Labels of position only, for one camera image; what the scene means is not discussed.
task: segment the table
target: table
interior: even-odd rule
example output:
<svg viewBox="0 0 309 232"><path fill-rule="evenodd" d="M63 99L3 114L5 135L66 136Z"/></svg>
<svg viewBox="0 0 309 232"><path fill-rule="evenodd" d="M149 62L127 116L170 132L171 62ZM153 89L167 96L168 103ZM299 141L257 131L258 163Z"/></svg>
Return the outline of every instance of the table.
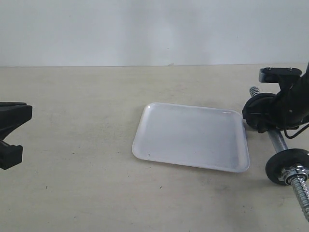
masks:
<svg viewBox="0 0 309 232"><path fill-rule="evenodd" d="M241 112L270 65L0 68L1 101L32 105L6 142L23 162L0 171L2 232L305 232L291 187L272 184L266 133L247 128L241 174L139 160L132 142L145 105ZM298 67L306 64L278 64ZM289 147L309 149L304 132Z"/></svg>

